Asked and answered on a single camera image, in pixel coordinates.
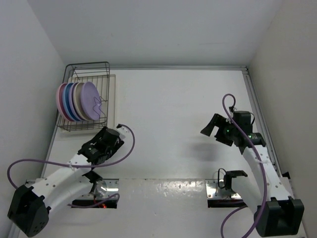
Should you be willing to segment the cream plate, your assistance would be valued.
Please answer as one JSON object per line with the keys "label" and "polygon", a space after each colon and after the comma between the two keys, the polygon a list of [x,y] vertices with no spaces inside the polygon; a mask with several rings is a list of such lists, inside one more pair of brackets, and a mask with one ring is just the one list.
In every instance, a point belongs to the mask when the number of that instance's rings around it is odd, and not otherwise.
{"label": "cream plate", "polygon": [[85,113],[83,111],[83,108],[81,106],[81,89],[83,87],[84,83],[79,82],[74,87],[73,92],[73,103],[75,105],[75,109],[81,120],[86,120]]}

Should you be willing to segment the purple plate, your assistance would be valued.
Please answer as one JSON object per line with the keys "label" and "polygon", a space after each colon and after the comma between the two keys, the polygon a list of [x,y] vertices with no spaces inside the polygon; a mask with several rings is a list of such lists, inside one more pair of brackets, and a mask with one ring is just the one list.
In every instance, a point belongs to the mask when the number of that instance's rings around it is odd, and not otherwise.
{"label": "purple plate", "polygon": [[81,106],[85,114],[91,120],[98,120],[101,115],[100,106],[102,105],[99,92],[92,82],[85,82],[80,94]]}
{"label": "purple plate", "polygon": [[68,100],[70,105],[70,110],[75,118],[76,121],[80,121],[79,116],[76,113],[76,110],[73,105],[73,89],[74,89],[74,83],[69,83],[69,94],[68,94]]}

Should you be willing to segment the blue plate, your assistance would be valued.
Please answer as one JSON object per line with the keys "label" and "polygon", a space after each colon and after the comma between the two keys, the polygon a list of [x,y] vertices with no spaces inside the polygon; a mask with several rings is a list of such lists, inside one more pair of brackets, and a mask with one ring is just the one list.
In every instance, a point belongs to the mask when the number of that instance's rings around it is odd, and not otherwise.
{"label": "blue plate", "polygon": [[65,109],[65,112],[67,114],[67,116],[69,117],[70,121],[75,121],[74,116],[72,114],[72,111],[70,109],[69,106],[69,90],[70,87],[73,85],[73,83],[67,83],[63,89],[63,93],[62,93],[62,102],[63,102],[63,107]]}

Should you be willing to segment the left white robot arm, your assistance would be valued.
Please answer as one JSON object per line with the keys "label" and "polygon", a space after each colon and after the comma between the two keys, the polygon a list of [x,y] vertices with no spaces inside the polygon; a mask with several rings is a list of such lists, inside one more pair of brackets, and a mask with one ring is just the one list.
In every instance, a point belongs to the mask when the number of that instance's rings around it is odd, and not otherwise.
{"label": "left white robot arm", "polygon": [[111,158],[123,144],[116,129],[104,127],[65,166],[30,187],[18,187],[8,218],[27,237],[36,236],[60,208],[104,185],[103,178],[93,169]]}

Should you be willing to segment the pink plate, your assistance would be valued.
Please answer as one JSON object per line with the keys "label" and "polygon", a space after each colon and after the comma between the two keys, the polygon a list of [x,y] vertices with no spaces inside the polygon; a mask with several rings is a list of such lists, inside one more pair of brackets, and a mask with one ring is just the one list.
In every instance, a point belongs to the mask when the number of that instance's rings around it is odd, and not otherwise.
{"label": "pink plate", "polygon": [[67,114],[65,113],[63,102],[62,102],[62,94],[63,94],[63,89],[65,86],[66,86],[66,83],[63,83],[57,88],[56,95],[55,95],[55,102],[56,102],[58,112],[65,120],[67,120],[67,117],[66,117]]}

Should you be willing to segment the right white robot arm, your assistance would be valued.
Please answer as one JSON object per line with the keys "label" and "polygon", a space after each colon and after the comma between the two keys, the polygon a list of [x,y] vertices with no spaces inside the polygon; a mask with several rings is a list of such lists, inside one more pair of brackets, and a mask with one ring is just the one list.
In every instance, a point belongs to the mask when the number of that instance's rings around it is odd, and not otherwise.
{"label": "right white robot arm", "polygon": [[304,205],[285,188],[272,164],[262,135],[253,132],[251,112],[235,111],[232,119],[214,114],[201,134],[210,136],[215,127],[216,141],[235,145],[251,168],[255,181],[243,170],[225,171],[215,182],[219,196],[238,194],[252,211],[252,230],[263,237],[291,236],[299,231]]}

